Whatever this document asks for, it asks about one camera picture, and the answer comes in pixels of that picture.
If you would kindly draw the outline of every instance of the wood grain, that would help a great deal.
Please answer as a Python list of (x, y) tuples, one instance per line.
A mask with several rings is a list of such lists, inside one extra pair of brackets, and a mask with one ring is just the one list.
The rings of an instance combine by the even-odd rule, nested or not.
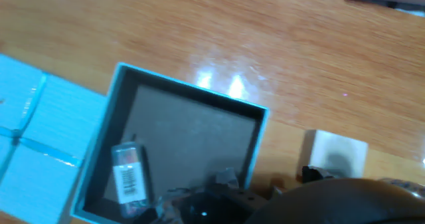
[(346, 0), (0, 0), (0, 52), (106, 93), (119, 61), (271, 108), (253, 186), (294, 187), (305, 129), (425, 183), (425, 19)]

